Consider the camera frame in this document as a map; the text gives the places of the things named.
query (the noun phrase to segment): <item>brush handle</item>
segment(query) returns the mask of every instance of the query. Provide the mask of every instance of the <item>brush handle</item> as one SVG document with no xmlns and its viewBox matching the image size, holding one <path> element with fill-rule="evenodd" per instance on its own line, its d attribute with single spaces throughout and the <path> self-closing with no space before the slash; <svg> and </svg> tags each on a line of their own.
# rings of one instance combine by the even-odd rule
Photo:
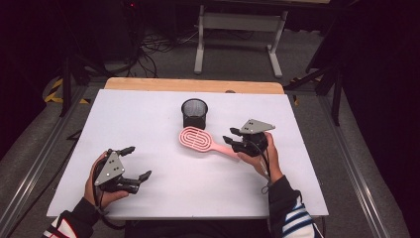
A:
<svg viewBox="0 0 420 238">
<path fill-rule="evenodd" d="M 223 153 L 227 156 L 230 156 L 230 157 L 238 159 L 238 160 L 240 159 L 238 157 L 238 155 L 234 152 L 234 150 L 232 150 L 231 147 L 221 146 L 221 145 L 218 145 L 216 143 L 213 143 L 210 147 L 210 150 L 218 151 L 220 153 Z"/>
</svg>

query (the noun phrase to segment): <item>pink brush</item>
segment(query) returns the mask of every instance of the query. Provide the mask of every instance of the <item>pink brush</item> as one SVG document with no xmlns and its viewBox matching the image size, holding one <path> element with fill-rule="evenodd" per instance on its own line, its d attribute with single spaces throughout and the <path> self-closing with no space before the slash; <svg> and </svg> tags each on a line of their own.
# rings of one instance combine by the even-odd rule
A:
<svg viewBox="0 0 420 238">
<path fill-rule="evenodd" d="M 179 142 L 199 152 L 218 151 L 230 157 L 238 159 L 232 148 L 224 147 L 213 142 L 211 135 L 195 127 L 185 127 L 179 134 Z"/>
</svg>

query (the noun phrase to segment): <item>hand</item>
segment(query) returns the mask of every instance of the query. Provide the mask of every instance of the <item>hand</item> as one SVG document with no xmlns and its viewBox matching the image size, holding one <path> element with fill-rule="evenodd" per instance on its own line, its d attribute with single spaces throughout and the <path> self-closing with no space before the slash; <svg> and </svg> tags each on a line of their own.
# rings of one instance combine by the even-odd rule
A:
<svg viewBox="0 0 420 238">
<path fill-rule="evenodd" d="M 84 198 L 88 200 L 92 205 L 95 205 L 95 198 L 93 197 L 93 187 L 92 187 L 92 180 L 93 180 L 93 170 L 95 170 L 96 164 L 104 159 L 106 156 L 106 152 L 104 152 L 96 161 L 93 163 L 92 169 L 90 170 L 90 176 L 87 179 L 85 190 L 84 190 Z M 102 197 L 101 207 L 105 208 L 107 207 L 111 202 L 119 200 L 123 197 L 126 197 L 129 195 L 128 192 L 124 190 L 115 191 L 115 192 L 107 192 L 107 191 L 99 191 L 99 194 L 97 194 L 97 197 Z"/>
<path fill-rule="evenodd" d="M 281 177 L 283 177 L 283 173 L 281 172 L 280 165 L 278 164 L 278 152 L 277 148 L 274 145 L 274 139 L 269 132 L 264 132 L 266 136 L 266 140 L 268 141 L 268 147 L 264 151 L 265 157 L 269 160 L 269 171 L 271 175 L 271 182 L 275 183 Z M 250 157 L 245 153 L 238 153 L 238 157 L 241 158 L 245 163 L 248 163 L 256 169 L 256 171 L 266 177 L 265 173 L 263 172 L 262 164 L 265 166 L 265 162 L 263 160 L 263 156 L 259 155 L 256 157 Z"/>
</svg>

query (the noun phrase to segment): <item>black mesh cup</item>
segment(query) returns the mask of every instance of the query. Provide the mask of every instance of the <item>black mesh cup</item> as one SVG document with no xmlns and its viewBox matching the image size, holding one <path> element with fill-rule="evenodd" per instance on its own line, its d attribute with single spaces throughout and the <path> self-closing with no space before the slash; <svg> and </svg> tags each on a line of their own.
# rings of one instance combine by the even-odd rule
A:
<svg viewBox="0 0 420 238">
<path fill-rule="evenodd" d="M 191 98 L 182 103 L 183 127 L 206 128 L 207 104 L 198 98 Z"/>
</svg>

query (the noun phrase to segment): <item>gray floor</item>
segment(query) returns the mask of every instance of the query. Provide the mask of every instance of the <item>gray floor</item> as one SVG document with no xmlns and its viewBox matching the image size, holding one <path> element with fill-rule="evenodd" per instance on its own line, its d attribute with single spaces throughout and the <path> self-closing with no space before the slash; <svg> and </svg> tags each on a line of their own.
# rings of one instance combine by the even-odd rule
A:
<svg viewBox="0 0 420 238">
<path fill-rule="evenodd" d="M 316 33 L 284 32 L 277 50 L 277 57 L 283 71 L 282 79 L 277 79 L 272 75 L 269 59 L 264 50 L 266 41 L 270 41 L 270 35 L 255 33 L 248 40 L 239 40 L 224 32 L 213 33 L 206 41 L 203 72 L 200 75 L 193 73 L 196 52 L 194 42 L 185 43 L 168 53 L 155 53 L 151 57 L 156 62 L 158 76 L 162 78 L 278 81 L 286 85 L 291 78 L 305 75 L 304 69 L 322 38 Z M 145 59 L 141 61 L 148 68 L 152 68 L 150 61 L 146 62 Z M 137 77 L 145 76 L 144 71 L 138 66 L 132 70 L 132 74 Z M 101 82 L 103 78 L 94 79 L 97 82 L 90 83 L 84 98 L 94 100 L 98 90 L 103 88 L 104 82 Z M 375 237 L 346 170 L 343 154 L 327 120 L 328 115 L 323 112 L 319 98 L 306 92 L 313 87 L 311 83 L 302 86 L 301 92 L 295 93 L 299 105 L 295 106 L 292 101 L 291 103 L 315 173 L 322 184 L 321 188 L 330 212 L 325 219 L 326 236 Z M 49 85 L 46 88 L 46 92 L 50 90 L 50 87 Z M 20 181 L 50 135 L 57 121 L 60 106 L 58 103 L 48 103 L 47 108 L 28 127 L 1 161 L 0 211 L 2 213 L 8 207 Z M 61 137 L 57 140 L 46 168 L 33 187 L 24 210 L 40 193 L 65 158 L 72 144 L 65 138 L 83 128 L 91 106 L 92 104 L 78 104 L 75 108 Z M 340 122 L 340 129 L 347 141 L 350 154 L 365 179 L 389 236 L 409 237 L 401 212 L 371 158 L 345 96 L 343 96 L 340 108 Z M 53 221 L 46 218 L 46 212 L 53 198 L 53 188 L 58 182 L 59 176 L 28 213 L 12 237 L 39 237 L 43 233 Z M 320 219 L 317 219 L 317 223 L 322 228 Z M 123 236 L 122 231 L 111 230 L 101 222 L 95 225 L 94 237 Z"/>
</svg>

